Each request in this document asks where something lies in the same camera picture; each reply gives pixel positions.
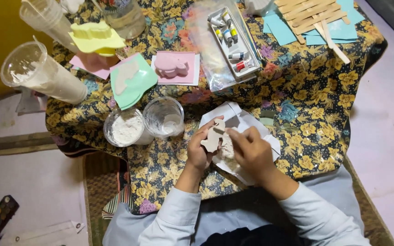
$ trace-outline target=clear plastic cup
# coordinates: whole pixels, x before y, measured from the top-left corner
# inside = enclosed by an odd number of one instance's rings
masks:
[[[180,103],[170,97],[158,97],[144,109],[145,127],[155,137],[178,136],[185,130],[184,113]]]
[[[25,86],[71,104],[82,102],[88,95],[88,87],[50,57],[40,42],[15,48],[5,59],[0,75],[5,85]]]
[[[137,144],[137,145],[147,145],[150,144],[155,137],[150,135],[150,132],[147,130],[147,128],[142,124],[142,129],[138,133],[137,137],[135,137],[134,140],[129,141],[128,144],[122,144],[120,142],[117,142],[115,138],[113,137],[112,133],[112,125],[115,122],[115,120],[121,115],[123,111],[121,109],[114,109],[106,118],[103,126],[103,132],[104,132],[104,137],[107,139],[107,142],[109,142],[111,145],[116,146],[116,147],[127,147],[132,144]],[[144,118],[142,117],[141,112],[136,109],[137,114],[141,117],[141,120],[144,121]]]
[[[45,32],[70,51],[78,52],[68,34],[72,31],[71,23],[56,0],[22,0],[19,16],[35,30]]]
[[[100,6],[96,0],[92,0],[96,6]],[[136,0],[127,0],[116,8],[102,10],[104,20],[118,35],[124,39],[138,37],[145,29],[147,22]]]

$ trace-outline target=plastic bag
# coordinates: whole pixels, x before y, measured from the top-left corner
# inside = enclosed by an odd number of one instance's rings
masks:
[[[203,72],[212,92],[220,91],[226,87],[256,78],[255,74],[248,74],[241,78],[235,77],[223,56],[216,37],[208,25],[207,16],[223,7],[227,7],[232,12],[231,18],[235,19],[238,23],[243,23],[235,1],[206,0],[196,2],[190,7],[193,16],[190,18],[188,25],[189,36],[200,53]],[[237,31],[242,32],[245,37],[248,37],[243,25],[238,26]]]

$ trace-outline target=cardboard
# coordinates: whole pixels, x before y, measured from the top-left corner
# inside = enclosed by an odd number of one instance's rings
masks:
[[[214,110],[204,114],[201,117],[199,128],[208,123],[210,120],[214,119],[215,117],[221,115],[224,115],[226,127],[236,127],[238,128],[238,132],[241,133],[244,132],[246,129],[250,128],[251,126],[255,126],[258,129],[261,138],[271,144],[273,161],[276,161],[276,159],[280,156],[281,145],[279,143],[279,140],[273,137],[268,131],[268,129],[261,122],[259,122],[259,120],[255,119],[248,112],[242,110],[238,106],[238,103],[224,102]],[[212,158],[212,161],[214,162],[214,164],[216,164],[217,167],[237,177],[245,185],[251,186],[255,184],[255,181],[252,180],[251,177],[241,168],[236,170],[236,172],[233,172],[230,168],[226,166],[224,160],[220,160],[217,156],[214,156]]]

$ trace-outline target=yellow flower pattern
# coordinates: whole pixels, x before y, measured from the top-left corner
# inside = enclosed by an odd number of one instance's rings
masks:
[[[150,64],[151,56],[158,50],[197,50],[187,29],[194,15],[189,9],[192,0],[138,2],[148,25],[139,37],[127,41],[128,46],[118,51],[122,57],[139,52]],[[243,2],[237,6],[240,11],[244,10]],[[79,9],[77,14],[66,15],[71,23],[98,22],[102,18],[91,1],[85,1]],[[304,46],[298,42],[279,46],[272,34],[262,32],[262,18],[244,16],[266,60],[258,78],[211,92],[211,81],[200,68],[198,87],[157,85],[135,105],[143,110],[154,98],[177,98],[186,113],[183,135],[168,140],[155,139],[145,146],[117,148],[109,144],[102,126],[107,115],[118,107],[109,81],[71,69],[69,60],[73,54],[58,43],[54,44],[52,57],[85,83],[89,94],[78,105],[49,98],[47,129],[53,136],[63,138],[67,145],[85,145],[127,160],[134,214],[139,213],[138,206],[145,199],[157,209],[161,207],[183,170],[188,158],[187,144],[198,128],[201,115],[225,101],[238,102],[255,118],[260,118],[264,110],[277,112],[271,133],[281,143],[281,157],[275,163],[281,172],[301,178],[335,170],[348,148],[348,115],[360,78],[381,57],[387,42],[369,19],[363,20],[355,25],[357,42],[338,45],[351,60],[350,64],[343,64],[327,46]],[[287,120],[287,113],[294,115],[293,120]],[[203,199],[209,199],[244,188],[235,177],[211,165],[199,191]]]

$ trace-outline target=right hand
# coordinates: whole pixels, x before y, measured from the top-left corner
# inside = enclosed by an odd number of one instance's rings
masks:
[[[252,126],[243,133],[226,128],[226,132],[232,139],[235,160],[257,183],[263,184],[270,173],[277,171],[271,145],[261,139],[256,127]]]

